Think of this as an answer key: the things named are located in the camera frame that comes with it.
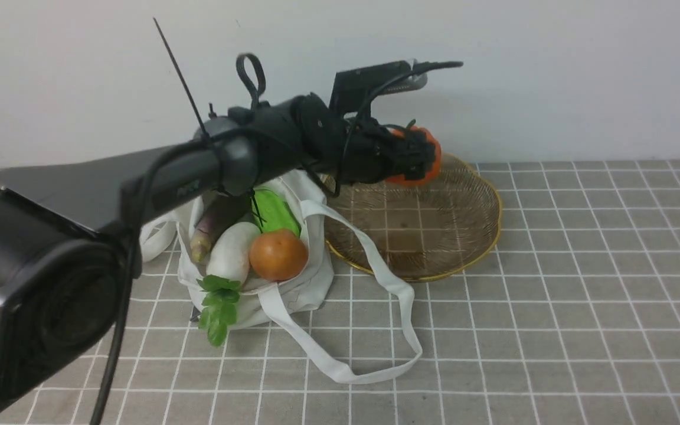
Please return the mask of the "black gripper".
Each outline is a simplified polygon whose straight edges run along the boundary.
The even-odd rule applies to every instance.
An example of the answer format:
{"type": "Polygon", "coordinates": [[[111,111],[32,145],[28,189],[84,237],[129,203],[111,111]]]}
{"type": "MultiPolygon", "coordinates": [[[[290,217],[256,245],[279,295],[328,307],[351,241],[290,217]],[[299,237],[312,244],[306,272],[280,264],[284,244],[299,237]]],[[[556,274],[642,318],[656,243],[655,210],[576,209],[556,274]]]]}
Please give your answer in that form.
{"type": "Polygon", "coordinates": [[[349,132],[349,142],[342,148],[340,183],[373,185],[385,181],[393,170],[394,138],[390,126],[362,121],[349,132]]]}

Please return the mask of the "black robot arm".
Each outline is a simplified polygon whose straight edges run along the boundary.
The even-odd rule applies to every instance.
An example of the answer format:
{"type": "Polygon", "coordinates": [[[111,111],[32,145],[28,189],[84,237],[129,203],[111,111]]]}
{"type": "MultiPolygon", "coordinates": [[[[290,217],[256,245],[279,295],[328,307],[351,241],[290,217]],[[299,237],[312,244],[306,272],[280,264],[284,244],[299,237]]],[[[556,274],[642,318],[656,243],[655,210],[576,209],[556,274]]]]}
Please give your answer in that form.
{"type": "Polygon", "coordinates": [[[0,174],[0,412],[123,330],[140,230],[210,190],[228,195],[293,169],[373,184],[434,172],[422,131],[349,123],[318,95],[210,114],[190,142],[0,174]]]}

